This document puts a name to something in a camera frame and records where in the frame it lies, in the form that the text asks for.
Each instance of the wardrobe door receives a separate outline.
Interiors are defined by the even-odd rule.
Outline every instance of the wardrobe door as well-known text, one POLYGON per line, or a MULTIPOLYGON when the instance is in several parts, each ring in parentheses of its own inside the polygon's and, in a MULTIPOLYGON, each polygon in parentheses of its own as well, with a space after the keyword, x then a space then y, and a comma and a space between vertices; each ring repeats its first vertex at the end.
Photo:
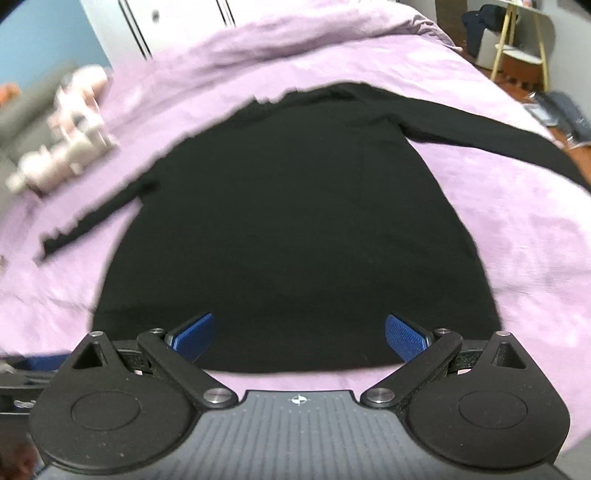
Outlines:
POLYGON ((216 0, 126 0, 150 53, 189 46, 225 27, 216 0))

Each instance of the stuffed animal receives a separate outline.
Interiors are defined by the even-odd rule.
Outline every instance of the stuffed animal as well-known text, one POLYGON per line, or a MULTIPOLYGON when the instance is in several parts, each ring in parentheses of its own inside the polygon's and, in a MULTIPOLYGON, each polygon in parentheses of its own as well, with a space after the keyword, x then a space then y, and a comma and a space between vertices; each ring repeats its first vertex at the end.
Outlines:
POLYGON ((109 74, 100 65, 87 65, 64 77, 56 92, 56 112, 47 119, 58 138, 66 138, 74 129, 76 115, 98 115, 98 99, 108 83, 109 74))
POLYGON ((82 97, 97 110, 97 102, 109 84, 109 76, 110 72, 100 65, 87 65, 66 75, 61 81, 61 90, 66 95, 82 97))
POLYGON ((103 135, 102 119, 96 122, 96 117, 78 117, 74 125, 70 135, 51 150, 43 146, 21 157, 17 172, 6 181, 10 191, 19 193, 28 187, 41 194, 50 193, 66 180, 82 174, 88 165, 117 145, 110 135, 103 135))
POLYGON ((48 193, 73 176, 65 155, 54 156, 44 145, 39 151, 21 157, 17 172, 7 178, 6 186, 13 193, 27 187, 39 193, 48 193))
POLYGON ((18 89, 16 83, 6 83, 0 86, 0 106, 7 103, 9 100, 18 97, 21 91, 18 89))

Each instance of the white shelf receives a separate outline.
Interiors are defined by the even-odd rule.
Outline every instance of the white shelf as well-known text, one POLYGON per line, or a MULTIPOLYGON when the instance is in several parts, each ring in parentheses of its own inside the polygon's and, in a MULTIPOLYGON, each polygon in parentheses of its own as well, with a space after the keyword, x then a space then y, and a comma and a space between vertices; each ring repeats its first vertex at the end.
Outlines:
POLYGON ((511 45, 504 45, 503 46, 503 53, 505 55, 509 55, 510 57, 521 60, 531 65, 542 65, 542 59, 532 55, 531 53, 527 53, 526 51, 520 50, 517 47, 513 47, 511 45))

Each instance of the purple blanket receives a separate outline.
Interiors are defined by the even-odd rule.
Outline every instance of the purple blanket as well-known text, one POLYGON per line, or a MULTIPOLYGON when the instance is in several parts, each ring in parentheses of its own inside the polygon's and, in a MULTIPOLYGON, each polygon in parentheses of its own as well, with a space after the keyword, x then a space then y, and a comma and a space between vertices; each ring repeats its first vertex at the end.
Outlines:
MULTIPOLYGON (((40 239, 150 167, 175 144, 256 97, 341 81, 548 133, 454 51, 432 22, 390 2, 332 4, 225 30, 118 70, 102 112, 121 148, 48 198, 15 202, 0 228, 0 350, 68 350, 87 332, 103 276, 139 202, 39 266, 40 239)), ((567 447, 591 430, 591 196, 543 168, 483 151, 413 146, 473 235, 502 316, 567 403, 567 447)), ((246 388, 351 389, 394 367, 291 375, 215 373, 246 388)))

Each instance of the white wardrobe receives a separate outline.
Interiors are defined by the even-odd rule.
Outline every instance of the white wardrobe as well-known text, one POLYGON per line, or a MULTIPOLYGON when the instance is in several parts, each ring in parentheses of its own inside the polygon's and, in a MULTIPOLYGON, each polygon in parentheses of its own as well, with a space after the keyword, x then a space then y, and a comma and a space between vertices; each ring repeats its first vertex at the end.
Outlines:
POLYGON ((80 0, 113 67, 187 46, 304 0, 80 0))

